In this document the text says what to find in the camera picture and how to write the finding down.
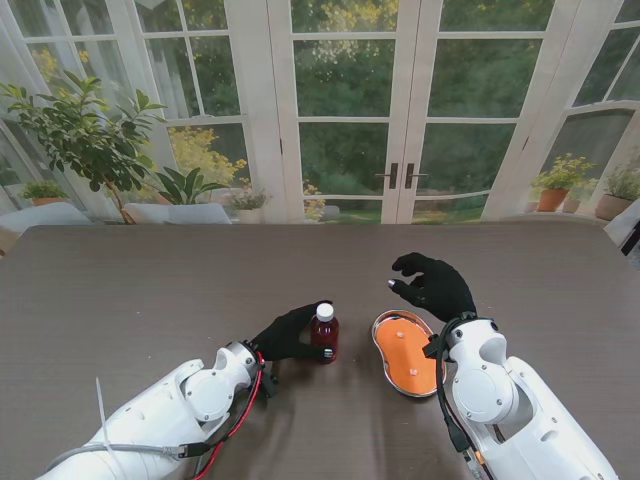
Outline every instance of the white bottle cap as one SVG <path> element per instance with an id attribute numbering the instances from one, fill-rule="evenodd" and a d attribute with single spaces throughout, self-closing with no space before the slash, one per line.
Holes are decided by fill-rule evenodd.
<path id="1" fill-rule="evenodd" d="M 316 308 L 316 318 L 321 322 L 330 322 L 333 320 L 333 305 L 330 303 L 321 303 Z"/>

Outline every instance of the orange plate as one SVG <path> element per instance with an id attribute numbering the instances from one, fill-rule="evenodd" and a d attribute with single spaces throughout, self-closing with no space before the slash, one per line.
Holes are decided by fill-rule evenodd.
<path id="1" fill-rule="evenodd" d="M 432 334 L 420 317 L 405 310 L 383 313 L 374 322 L 373 341 L 382 355 L 385 375 L 399 392 L 412 397 L 436 392 L 436 361 L 422 352 Z"/>

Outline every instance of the black glove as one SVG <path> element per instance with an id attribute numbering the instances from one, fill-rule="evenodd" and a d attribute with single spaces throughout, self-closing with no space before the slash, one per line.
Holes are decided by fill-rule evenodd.
<path id="1" fill-rule="evenodd" d="M 285 358 L 324 359 L 324 348 L 313 347 L 300 342 L 300 333 L 309 325 L 321 303 L 332 303 L 329 300 L 312 303 L 291 310 L 278 318 L 251 341 L 265 360 L 283 360 Z"/>
<path id="2" fill-rule="evenodd" d="M 394 280 L 391 290 L 414 307 L 424 308 L 443 322 L 460 317 L 463 313 L 475 315 L 476 306 L 464 279 L 458 271 L 442 260 L 434 260 L 420 253 L 410 253 L 398 258 L 394 271 L 405 277 L 422 273 L 411 285 Z"/>

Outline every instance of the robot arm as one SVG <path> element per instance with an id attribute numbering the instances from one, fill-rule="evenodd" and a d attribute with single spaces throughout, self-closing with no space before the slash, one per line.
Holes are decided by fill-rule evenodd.
<path id="1" fill-rule="evenodd" d="M 236 392 L 252 384 L 252 392 L 257 391 L 262 378 L 260 355 L 266 361 L 325 357 L 323 348 L 299 341 L 301 331 L 323 302 L 276 318 L 251 341 L 250 348 L 240 342 L 221 348 L 211 369 L 205 369 L 201 360 L 182 364 L 106 421 L 111 451 L 105 450 L 105 430 L 100 430 L 84 447 L 54 460 L 40 479 L 185 478 L 181 472 L 184 457 L 191 456 L 185 446 L 196 444 L 193 450 L 200 455 L 197 444 L 209 440 L 229 418 Z"/>
<path id="2" fill-rule="evenodd" d="M 391 290 L 446 323 L 443 338 L 433 338 L 424 350 L 430 358 L 448 350 L 458 365 L 452 387 L 457 424 L 441 381 L 439 401 L 451 440 L 475 478 L 482 478 L 481 469 L 459 427 L 495 480 L 618 478 L 535 370 L 518 358 L 507 359 L 506 339 L 493 321 L 477 319 L 469 287 L 451 265 L 411 253 L 392 268 L 418 276 L 409 285 L 390 280 Z"/>
<path id="3" fill-rule="evenodd" d="M 613 468 L 492 320 L 457 327 L 447 342 L 458 364 L 458 420 L 495 480 L 614 480 Z"/>
<path id="4" fill-rule="evenodd" d="M 107 420 L 109 443 L 133 448 L 171 447 L 173 455 L 87 451 L 68 457 L 40 478 L 166 478 L 186 462 L 179 458 L 178 447 L 206 442 L 229 418 L 236 392 L 252 384 L 259 368 L 249 348 L 239 342 L 231 343 L 218 350 L 213 368 L 205 369 L 201 360 L 186 362 Z M 100 430 L 85 447 L 102 445 L 104 435 Z"/>

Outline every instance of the door handle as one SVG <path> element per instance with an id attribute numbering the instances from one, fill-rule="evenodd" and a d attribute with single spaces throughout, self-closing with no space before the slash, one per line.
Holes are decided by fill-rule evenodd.
<path id="1" fill-rule="evenodd" d="M 415 168 L 415 163 L 410 163 L 407 165 L 407 178 L 404 181 L 404 188 L 411 188 L 411 183 L 413 181 L 413 177 L 428 177 L 428 173 L 413 173 L 413 169 Z"/>
<path id="2" fill-rule="evenodd" d="M 396 179 L 398 178 L 398 164 L 391 164 L 391 173 L 376 173 L 374 176 L 389 177 L 389 189 L 393 190 L 396 188 Z"/>

